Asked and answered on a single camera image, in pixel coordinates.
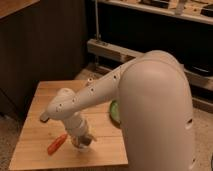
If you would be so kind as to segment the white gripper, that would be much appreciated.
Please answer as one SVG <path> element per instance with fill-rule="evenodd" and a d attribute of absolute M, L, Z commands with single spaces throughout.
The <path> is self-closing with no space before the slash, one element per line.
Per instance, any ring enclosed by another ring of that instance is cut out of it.
<path fill-rule="evenodd" d="M 70 126 L 68 128 L 68 133 L 71 136 L 71 142 L 73 146 L 76 148 L 80 148 L 80 143 L 76 139 L 77 137 L 88 137 L 93 141 L 97 141 L 97 138 L 91 134 L 89 130 L 88 123 L 86 121 L 82 121 L 78 126 Z"/>

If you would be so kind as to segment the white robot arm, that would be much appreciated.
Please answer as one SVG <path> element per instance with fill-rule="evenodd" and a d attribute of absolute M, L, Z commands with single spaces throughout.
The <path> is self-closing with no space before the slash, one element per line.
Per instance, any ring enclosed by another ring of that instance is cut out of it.
<path fill-rule="evenodd" d="M 193 103 L 188 79 L 171 54 L 153 50 L 75 92 L 62 88 L 40 118 L 67 130 L 83 109 L 115 100 L 129 171 L 195 171 Z"/>

